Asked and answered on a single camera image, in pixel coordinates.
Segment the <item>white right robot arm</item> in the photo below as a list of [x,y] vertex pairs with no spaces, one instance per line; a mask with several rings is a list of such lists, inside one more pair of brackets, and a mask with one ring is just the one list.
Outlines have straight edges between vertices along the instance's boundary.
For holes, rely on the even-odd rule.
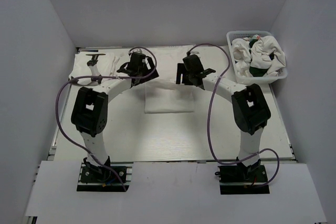
[[[177,84],[192,85],[211,91],[207,115],[207,139],[215,161],[223,166],[237,165],[238,177],[247,182],[256,175],[260,166],[259,148],[261,135],[271,117],[261,87],[257,84],[246,86],[233,82],[223,75],[218,76],[214,69],[204,69],[196,54],[188,53],[182,63],[177,64]],[[240,129],[240,149],[235,162],[223,163],[215,155],[210,132],[211,111],[215,96],[232,104],[234,121]]]

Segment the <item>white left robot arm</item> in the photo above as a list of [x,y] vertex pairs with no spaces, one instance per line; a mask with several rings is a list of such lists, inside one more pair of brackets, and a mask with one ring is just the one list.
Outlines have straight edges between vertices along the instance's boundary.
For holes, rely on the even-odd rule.
[[106,152],[103,130],[108,122],[108,104],[122,92],[159,77],[157,59],[141,52],[129,53],[130,60],[121,65],[121,77],[112,77],[93,88],[80,88],[71,115],[71,122],[83,138],[88,150],[84,163],[93,169],[93,176],[101,182],[110,178],[110,157]]

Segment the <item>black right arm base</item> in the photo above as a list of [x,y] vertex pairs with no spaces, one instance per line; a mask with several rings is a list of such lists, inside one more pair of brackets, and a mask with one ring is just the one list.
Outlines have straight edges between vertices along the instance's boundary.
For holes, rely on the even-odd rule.
[[247,177],[238,166],[219,166],[215,176],[219,179],[221,195],[263,195],[270,194],[266,169],[261,165]]

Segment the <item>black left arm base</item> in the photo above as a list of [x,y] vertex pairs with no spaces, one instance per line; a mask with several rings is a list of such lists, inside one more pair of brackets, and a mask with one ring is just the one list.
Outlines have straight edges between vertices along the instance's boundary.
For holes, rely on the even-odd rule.
[[77,191],[102,193],[126,192],[130,186],[133,164],[111,163],[111,167],[118,173],[125,186],[125,190],[116,175],[111,171],[107,171],[106,175],[98,174],[82,163],[77,182]]

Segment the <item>white t-shirt green trim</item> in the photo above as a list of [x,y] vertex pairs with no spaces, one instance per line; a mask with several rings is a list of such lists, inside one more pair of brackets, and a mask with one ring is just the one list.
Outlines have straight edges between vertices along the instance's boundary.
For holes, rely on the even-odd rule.
[[176,84],[177,64],[189,49],[190,46],[151,49],[157,58],[159,77],[145,83],[146,114],[194,112],[193,87]]

